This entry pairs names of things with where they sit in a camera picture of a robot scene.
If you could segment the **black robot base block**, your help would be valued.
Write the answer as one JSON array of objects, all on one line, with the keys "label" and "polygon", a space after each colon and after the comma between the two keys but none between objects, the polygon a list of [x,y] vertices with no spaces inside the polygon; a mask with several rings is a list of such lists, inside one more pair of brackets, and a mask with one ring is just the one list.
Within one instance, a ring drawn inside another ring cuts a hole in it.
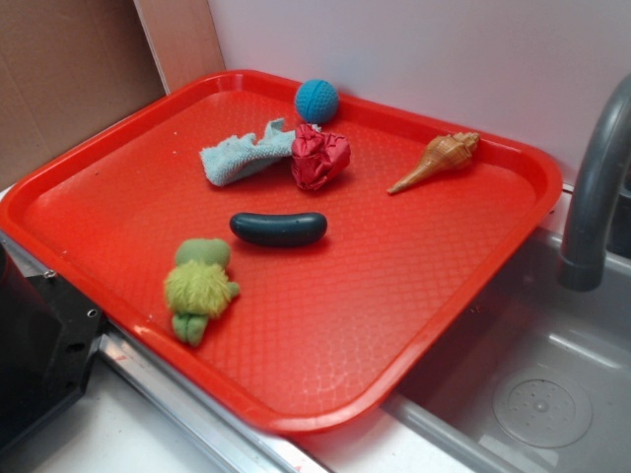
[{"label": "black robot base block", "polygon": [[58,275],[26,276],[1,250],[1,452],[77,402],[105,325]]}]

